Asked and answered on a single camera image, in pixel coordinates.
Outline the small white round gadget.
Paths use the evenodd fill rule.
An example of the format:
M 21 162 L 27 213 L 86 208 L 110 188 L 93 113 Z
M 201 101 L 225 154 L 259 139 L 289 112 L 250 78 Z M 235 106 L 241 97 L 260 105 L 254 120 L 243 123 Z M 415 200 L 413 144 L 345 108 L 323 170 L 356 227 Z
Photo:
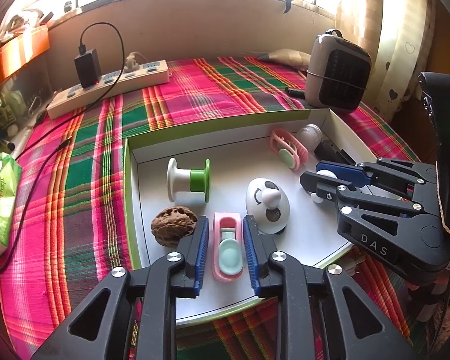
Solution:
M 337 179 L 336 174 L 330 170 L 322 169 L 322 170 L 317 171 L 317 174 L 320 176 L 325 176 L 325 177 L 331 178 L 331 179 L 335 179 L 335 180 Z M 319 182 L 317 184 L 317 186 L 320 188 L 326 187 L 326 185 L 323 182 Z M 314 203 L 316 203 L 316 204 L 323 203 L 323 198 L 321 196 L 319 196 L 316 192 L 310 193 L 309 196 Z

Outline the black clear cylinder bottle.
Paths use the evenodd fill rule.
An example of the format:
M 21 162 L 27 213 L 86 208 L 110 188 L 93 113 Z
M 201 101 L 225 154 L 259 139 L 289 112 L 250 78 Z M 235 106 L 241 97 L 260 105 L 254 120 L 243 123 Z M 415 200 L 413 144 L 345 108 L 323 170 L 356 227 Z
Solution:
M 315 154 L 319 161 L 355 165 L 356 162 L 345 151 L 340 150 L 332 141 L 326 139 L 320 127 L 307 124 L 297 132 L 297 140 Z

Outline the white oval timer gadget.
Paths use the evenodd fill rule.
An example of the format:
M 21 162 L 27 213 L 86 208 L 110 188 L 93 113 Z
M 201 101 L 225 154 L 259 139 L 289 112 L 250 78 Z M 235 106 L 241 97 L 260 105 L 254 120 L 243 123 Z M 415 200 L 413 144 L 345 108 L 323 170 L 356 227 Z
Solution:
M 291 207 L 287 195 L 276 183 L 266 178 L 249 182 L 245 206 L 259 230 L 268 235 L 282 232 L 290 219 Z

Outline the brown walnut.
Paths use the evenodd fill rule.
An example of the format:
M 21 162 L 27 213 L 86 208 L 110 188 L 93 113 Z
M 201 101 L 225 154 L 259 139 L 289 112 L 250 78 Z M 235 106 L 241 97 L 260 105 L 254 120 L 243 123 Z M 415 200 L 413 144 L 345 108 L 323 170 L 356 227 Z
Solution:
M 156 242 L 164 247 L 176 248 L 185 236 L 194 233 L 197 216 L 186 206 L 176 205 L 161 211 L 151 222 Z

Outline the pink clip with mint pad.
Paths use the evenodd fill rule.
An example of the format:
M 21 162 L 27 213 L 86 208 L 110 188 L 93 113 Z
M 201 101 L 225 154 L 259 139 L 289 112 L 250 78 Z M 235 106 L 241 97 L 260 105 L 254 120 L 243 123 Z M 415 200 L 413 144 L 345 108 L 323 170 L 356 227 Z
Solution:
M 213 275 L 221 282 L 236 281 L 243 271 L 242 220 L 238 213 L 213 215 Z

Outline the green white spool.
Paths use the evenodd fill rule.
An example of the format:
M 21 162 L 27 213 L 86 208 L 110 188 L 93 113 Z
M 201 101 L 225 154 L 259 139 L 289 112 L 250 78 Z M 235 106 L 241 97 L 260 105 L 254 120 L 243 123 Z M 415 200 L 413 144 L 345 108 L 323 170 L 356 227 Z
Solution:
M 179 168 L 176 158 L 170 158 L 166 171 L 166 189 L 169 201 L 176 200 L 177 193 L 203 193 L 204 201 L 210 198 L 210 160 L 204 162 L 204 169 Z

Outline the white black small heater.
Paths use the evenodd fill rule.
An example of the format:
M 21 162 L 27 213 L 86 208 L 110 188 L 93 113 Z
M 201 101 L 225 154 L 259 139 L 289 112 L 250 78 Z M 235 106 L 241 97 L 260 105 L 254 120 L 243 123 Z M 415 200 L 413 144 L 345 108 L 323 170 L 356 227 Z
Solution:
M 338 29 L 317 36 L 306 70 L 305 101 L 316 108 L 351 113 L 360 105 L 372 68 L 362 47 Z

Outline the white green cardboard box tray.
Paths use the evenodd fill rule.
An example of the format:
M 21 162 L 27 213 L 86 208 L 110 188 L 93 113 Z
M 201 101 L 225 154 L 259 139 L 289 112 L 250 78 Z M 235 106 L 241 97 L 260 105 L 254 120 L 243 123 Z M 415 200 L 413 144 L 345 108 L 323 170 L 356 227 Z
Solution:
M 207 217 L 218 212 L 244 215 L 249 182 L 265 177 L 284 190 L 291 205 L 291 219 L 275 238 L 279 250 L 311 267 L 325 267 L 347 253 L 351 244 L 336 231 L 333 205 L 314 203 L 302 189 L 299 173 L 289 170 L 269 146 L 274 129 L 296 133 L 309 123 L 320 127 L 324 136 L 352 159 L 374 161 L 362 139 L 339 116 L 323 109 L 206 120 L 125 139 L 124 206 L 132 266 L 147 267 L 166 252 L 156 242 L 151 222 L 170 206 L 165 174 L 171 158 L 181 168 L 211 166 L 209 194 L 179 193 L 177 205 Z

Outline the plaid tablecloth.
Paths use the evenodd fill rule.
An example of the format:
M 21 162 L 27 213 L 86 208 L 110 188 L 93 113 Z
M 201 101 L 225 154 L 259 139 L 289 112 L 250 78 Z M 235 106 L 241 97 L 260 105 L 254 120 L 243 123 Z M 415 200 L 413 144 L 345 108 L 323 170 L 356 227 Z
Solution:
M 47 118 L 20 160 L 22 179 L 13 217 L 15 236 L 43 161 L 67 137 L 71 144 L 39 175 L 13 261 L 0 275 L 0 302 L 11 346 L 30 359 L 72 308 L 115 265 L 130 266 L 123 210 L 123 143 L 139 133 L 244 114 L 309 108 L 286 87 L 305 88 L 303 73 L 256 58 L 189 59 L 168 63 L 168 85 L 104 100 L 61 127 Z M 418 160 L 410 147 L 365 105 L 342 117 L 374 155 Z M 405 317 L 403 281 L 366 258 L 356 281 L 409 341 L 423 329 Z M 178 359 L 273 359 L 276 302 L 178 330 Z

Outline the wooden cabinet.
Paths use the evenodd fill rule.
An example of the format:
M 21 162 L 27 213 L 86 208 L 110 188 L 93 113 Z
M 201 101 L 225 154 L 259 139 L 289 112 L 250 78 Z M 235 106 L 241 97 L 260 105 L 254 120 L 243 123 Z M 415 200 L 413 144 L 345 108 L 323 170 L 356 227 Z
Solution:
M 440 0 L 427 0 L 417 64 L 416 77 L 424 71 L 450 74 L 450 14 Z

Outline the heart pattern curtain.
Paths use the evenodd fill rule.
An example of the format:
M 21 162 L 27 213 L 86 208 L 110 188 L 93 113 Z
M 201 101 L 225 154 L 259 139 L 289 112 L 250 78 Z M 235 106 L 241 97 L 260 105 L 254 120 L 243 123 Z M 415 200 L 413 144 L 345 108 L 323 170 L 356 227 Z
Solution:
M 387 122 L 418 87 L 435 30 L 435 0 L 341 0 L 335 26 L 372 59 L 363 102 Z

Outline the white power strip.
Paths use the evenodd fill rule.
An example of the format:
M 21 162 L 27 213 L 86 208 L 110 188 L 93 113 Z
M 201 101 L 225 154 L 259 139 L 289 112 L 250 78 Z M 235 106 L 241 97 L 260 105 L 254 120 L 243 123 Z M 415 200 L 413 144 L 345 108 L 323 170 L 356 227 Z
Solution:
M 59 92 L 47 107 L 51 119 L 65 115 L 80 107 L 85 107 L 98 98 L 107 98 L 125 94 L 137 89 L 158 86 L 170 82 L 170 74 L 166 61 L 160 60 L 140 64 L 133 72 L 110 72 L 93 86 L 83 88 L 80 84 Z

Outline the black charger adapter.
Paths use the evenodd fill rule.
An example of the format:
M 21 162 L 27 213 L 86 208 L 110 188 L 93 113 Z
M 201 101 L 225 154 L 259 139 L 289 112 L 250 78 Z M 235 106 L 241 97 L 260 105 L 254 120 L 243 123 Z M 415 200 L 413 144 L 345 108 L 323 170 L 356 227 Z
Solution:
M 100 81 L 101 69 L 96 49 L 87 49 L 79 45 L 79 55 L 74 59 L 75 68 L 81 86 L 86 89 Z

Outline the orange shelf box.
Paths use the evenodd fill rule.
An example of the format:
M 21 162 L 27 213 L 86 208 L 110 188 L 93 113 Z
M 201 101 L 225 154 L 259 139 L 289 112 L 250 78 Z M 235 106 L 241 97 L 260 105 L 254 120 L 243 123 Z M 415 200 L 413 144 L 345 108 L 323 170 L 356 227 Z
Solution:
M 0 86 L 32 59 L 50 47 L 49 30 L 46 25 L 26 29 L 0 48 Z

